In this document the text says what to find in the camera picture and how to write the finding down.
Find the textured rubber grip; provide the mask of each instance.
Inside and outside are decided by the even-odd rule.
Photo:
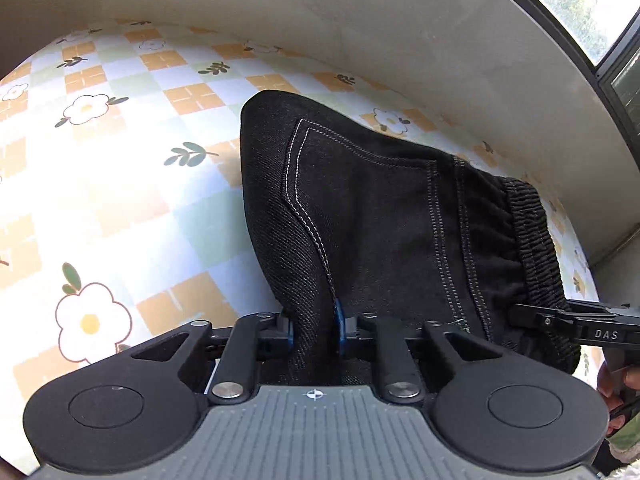
[[[45,465],[33,480],[93,480]],[[263,386],[251,400],[207,413],[181,449],[110,480],[506,480],[459,457],[420,412],[378,400],[368,386]],[[585,466],[522,475],[595,480]]]

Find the white stitching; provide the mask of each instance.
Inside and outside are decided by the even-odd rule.
[[[429,195],[429,212],[431,216],[431,227],[433,229],[434,246],[436,249],[436,262],[438,264],[438,270],[440,271],[440,279],[445,289],[445,294],[449,300],[449,307],[453,313],[453,319],[456,322],[462,321],[461,326],[463,329],[469,328],[466,322],[465,313],[460,305],[458,294],[456,292],[456,286],[453,283],[453,278],[449,270],[449,263],[447,261],[447,250],[444,245],[444,224],[442,222],[442,215],[440,213],[440,203],[438,202],[438,184],[434,177],[433,164],[430,165],[428,171],[428,195]]]
[[[316,227],[316,225],[314,224],[313,220],[311,219],[311,217],[309,216],[308,212],[305,210],[304,206],[302,205],[302,203],[300,202],[299,198],[298,198],[298,175],[299,175],[299,170],[300,170],[300,155],[302,153],[302,148],[305,145],[306,142],[306,138],[308,137],[308,133],[310,130],[315,130],[316,132],[318,132],[319,134],[327,137],[329,140],[332,140],[333,142],[337,142],[338,144],[341,144],[342,146],[344,146],[345,148],[347,148],[350,152],[352,152],[354,155],[359,156],[360,158],[362,158],[363,160],[366,160],[367,162],[370,162],[372,164],[377,164],[379,166],[386,166],[388,168],[407,168],[409,170],[427,170],[427,176],[429,179],[429,186],[428,189],[430,190],[429,195],[430,198],[431,197],[431,184],[432,184],[432,176],[431,176],[431,172],[434,171],[434,162],[433,161],[427,161],[427,167],[425,168],[424,166],[420,165],[420,166],[406,166],[404,164],[385,164],[384,162],[379,162],[377,160],[370,160],[369,157],[373,157],[373,158],[378,158],[378,159],[382,159],[382,160],[402,160],[399,157],[388,157],[388,156],[383,156],[383,155],[377,155],[376,153],[371,153],[367,150],[365,150],[364,148],[358,146],[357,144],[353,144],[351,141],[349,141],[348,139],[343,138],[342,136],[340,136],[339,134],[337,134],[336,132],[334,132],[333,130],[327,128],[326,126],[322,126],[322,124],[318,124],[315,123],[313,121],[309,121],[306,120],[307,123],[313,124],[315,126],[317,126],[318,128],[321,128],[322,130],[325,130],[325,132],[321,131],[321,130],[316,130],[314,128],[307,128],[306,133],[305,133],[305,137],[302,140],[302,142],[300,143],[300,148],[298,150],[298,154],[296,156],[296,177],[295,177],[295,181],[294,181],[294,190],[295,190],[295,197],[296,197],[296,203],[298,204],[298,206],[300,206],[300,209],[302,209],[302,211],[305,213],[307,219],[309,220],[309,222],[311,223],[311,225],[313,226],[313,231],[311,230],[311,228],[309,227],[309,225],[306,223],[305,219],[302,218],[302,215],[296,211],[296,208],[293,206],[293,203],[291,201],[290,198],[290,194],[289,194],[289,168],[290,168],[290,161],[291,161],[291,153],[293,151],[293,147],[294,144],[296,142],[296,137],[298,136],[298,131],[300,129],[300,124],[302,124],[302,122],[304,121],[304,119],[300,119],[298,121],[298,124],[296,125],[296,129],[294,131],[293,137],[291,139],[291,144],[289,147],[289,155],[287,156],[287,171],[285,174],[285,192],[287,195],[287,198],[289,200],[289,204],[292,206],[292,209],[294,211],[294,213],[296,214],[296,216],[298,216],[298,218],[300,219],[300,221],[305,225],[307,231],[309,231],[309,234],[311,234],[311,237],[316,245],[316,248],[318,249],[320,258],[322,260],[322,265],[324,267],[324,270],[327,273],[327,280],[329,281],[329,285],[331,287],[332,290],[332,295],[334,296],[335,299],[335,289],[334,289],[334,281],[332,279],[332,275],[331,275],[331,270],[329,268],[329,260],[328,257],[326,255],[326,251],[324,248],[324,244],[322,243],[322,238],[320,236],[320,233],[318,232],[318,229]],[[440,279],[442,280],[442,285],[445,291],[445,295],[447,297],[447,302],[449,303],[449,308],[452,311],[452,314],[454,316],[454,320],[456,322],[459,321],[463,321],[463,327],[468,329],[468,324],[466,322],[466,318],[465,318],[465,314],[464,314],[464,310],[462,309],[462,306],[460,305],[460,300],[458,299],[458,295],[456,293],[456,288],[455,285],[453,283],[453,278],[450,274],[450,270],[449,270],[449,264],[447,261],[447,255],[446,255],[446,248],[444,247],[440,247],[440,241],[442,241],[442,243],[444,243],[444,224],[442,222],[442,216],[440,213],[440,205],[437,199],[437,196],[435,197],[435,202],[436,202],[436,207],[437,207],[437,212],[438,212],[438,222],[440,223],[440,231],[438,231],[437,227],[436,227],[436,218],[434,216],[434,211],[433,211],[433,205],[432,205],[432,200],[429,200],[429,210],[430,210],[430,216],[431,216],[431,222],[432,222],[432,227],[433,227],[433,231],[434,231],[434,247],[435,247],[435,251],[436,251],[436,262],[438,265],[438,269],[440,271]],[[452,287],[452,291],[453,291],[453,295],[454,298],[456,300],[456,306],[458,309],[456,309],[456,307],[454,306],[454,303],[451,300],[451,291],[449,290],[449,287]]]
[[[294,181],[294,192],[296,195],[296,203],[300,206],[300,209],[302,209],[302,211],[305,213],[306,218],[309,220],[309,223],[311,224],[311,226],[313,227],[314,231],[316,232],[316,236],[318,237],[318,243],[320,244],[320,250],[321,250],[321,258],[323,259],[323,261],[326,264],[326,271],[327,271],[327,278],[329,279],[329,284],[331,286],[331,290],[335,290],[334,289],[334,279],[331,276],[331,271],[329,270],[329,257],[326,255],[326,250],[324,248],[324,244],[322,243],[322,237],[320,236],[320,233],[318,231],[318,228],[316,227],[316,224],[314,224],[314,221],[311,219],[311,216],[309,216],[309,213],[306,212],[305,207],[302,205],[302,202],[300,202],[300,199],[298,198],[298,173],[300,170],[300,153],[302,153],[302,148],[305,145],[306,142],[306,138],[308,137],[309,134],[309,130],[311,128],[307,128],[306,132],[305,132],[305,138],[302,139],[302,142],[300,143],[300,149],[298,150],[298,156],[296,157],[296,179]]]
[[[471,251],[471,236],[469,233],[469,212],[466,208],[465,202],[465,180],[462,172],[464,171],[464,162],[459,157],[454,157],[454,163],[456,169],[460,168],[460,178],[458,172],[455,171],[456,184],[458,185],[458,205],[460,207],[460,237],[462,240],[462,259],[466,267],[466,275],[468,278],[469,290],[476,304],[476,310],[480,315],[482,324],[484,325],[484,332],[487,340],[491,341],[493,338],[493,324],[491,321],[491,315],[489,314],[484,298],[482,297],[482,291],[480,290],[480,284],[478,282],[478,273],[476,272],[476,263],[474,261],[473,253]]]
[[[302,218],[302,215],[296,210],[296,208],[293,206],[293,203],[290,199],[290,195],[289,195],[289,168],[291,165],[291,153],[293,151],[293,146],[296,142],[296,137],[298,136],[298,131],[300,129],[300,124],[302,124],[304,121],[304,119],[300,119],[298,121],[298,124],[296,125],[296,129],[293,133],[293,137],[291,138],[291,144],[289,147],[289,154],[287,155],[287,171],[285,173],[285,193],[289,199],[289,203],[292,206],[291,209],[293,210],[293,212],[295,213],[295,215],[300,219],[300,221],[303,223],[303,225],[305,226],[306,230],[309,232],[309,234],[311,235],[311,238],[314,242],[314,244],[316,245],[316,249],[318,249],[318,253],[320,256],[320,259],[322,261],[322,266],[324,267],[324,271],[327,274],[327,280],[329,282],[329,287],[331,288],[331,292],[332,295],[335,299],[335,289],[334,289],[334,280],[331,276],[331,270],[329,268],[329,261],[326,257],[326,253],[324,252],[324,245],[322,244],[322,240],[320,239],[320,235],[318,233],[318,230],[316,229],[316,226],[314,225],[314,230],[316,231],[316,234],[318,234],[318,239],[316,239],[316,236],[314,235],[314,231],[311,230],[311,228],[309,227],[309,225],[306,223],[305,219]],[[300,145],[300,150],[298,151],[298,158],[297,160],[300,160],[300,153],[302,152],[302,146],[304,145],[304,141],[303,143]],[[296,170],[296,200],[298,201],[298,170]],[[306,213],[306,210],[302,207],[302,204],[298,201],[298,205],[305,211],[306,217],[309,218],[309,215]]]

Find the finger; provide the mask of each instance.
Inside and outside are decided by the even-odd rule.
[[[624,375],[624,381],[632,390],[640,390],[640,368],[629,368]]]
[[[605,397],[604,395],[602,395],[602,400],[604,400],[604,403],[607,405],[607,411],[610,413],[613,410],[615,410],[618,406],[622,406],[623,402],[622,399],[620,399],[620,397],[612,395],[610,397]]]
[[[598,391],[605,397],[613,395],[613,376],[611,375],[606,362],[602,363],[600,370],[598,370],[597,385]]]
[[[619,430],[622,426],[625,425],[625,417],[623,415],[617,416],[607,425],[607,436],[609,436],[614,431]]]

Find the metal screw head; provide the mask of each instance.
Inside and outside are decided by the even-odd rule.
[[[238,383],[218,383],[211,389],[211,393],[221,399],[235,399],[244,393],[244,388]]]
[[[388,384],[386,390],[398,399],[411,399],[420,393],[420,388],[413,383]]]

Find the tree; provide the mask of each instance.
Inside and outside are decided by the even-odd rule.
[[[598,61],[607,53],[609,41],[593,18],[596,0],[540,1],[551,10],[591,59]]]

